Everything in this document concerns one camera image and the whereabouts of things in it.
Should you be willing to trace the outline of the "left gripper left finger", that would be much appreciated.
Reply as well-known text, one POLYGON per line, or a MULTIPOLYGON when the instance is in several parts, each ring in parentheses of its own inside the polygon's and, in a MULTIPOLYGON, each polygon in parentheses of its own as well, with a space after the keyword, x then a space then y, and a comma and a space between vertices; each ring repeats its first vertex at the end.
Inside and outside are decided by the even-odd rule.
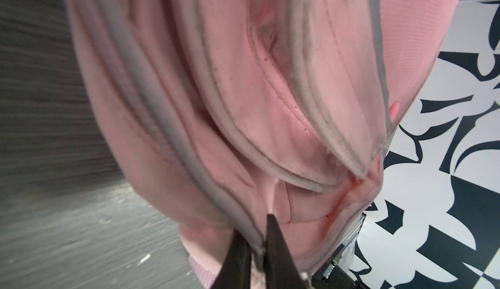
POLYGON ((250 289, 252 249, 236 230, 221 271, 211 289, 250 289))

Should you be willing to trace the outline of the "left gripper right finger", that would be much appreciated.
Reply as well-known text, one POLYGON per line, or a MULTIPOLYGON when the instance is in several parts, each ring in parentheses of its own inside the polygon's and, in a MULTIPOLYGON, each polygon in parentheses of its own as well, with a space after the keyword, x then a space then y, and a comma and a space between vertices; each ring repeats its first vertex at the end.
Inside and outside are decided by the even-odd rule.
POLYGON ((267 215, 264 273, 267 289, 306 289, 306 282, 294 264, 280 226, 273 214, 267 215))

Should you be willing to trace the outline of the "pink student backpack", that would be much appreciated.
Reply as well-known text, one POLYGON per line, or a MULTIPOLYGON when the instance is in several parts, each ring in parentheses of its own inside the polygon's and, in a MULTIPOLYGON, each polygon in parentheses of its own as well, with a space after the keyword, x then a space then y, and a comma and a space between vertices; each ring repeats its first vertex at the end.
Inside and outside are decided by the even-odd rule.
POLYGON ((91 107, 134 190, 211 288, 267 215, 300 277, 380 193, 459 0, 65 0, 91 107))

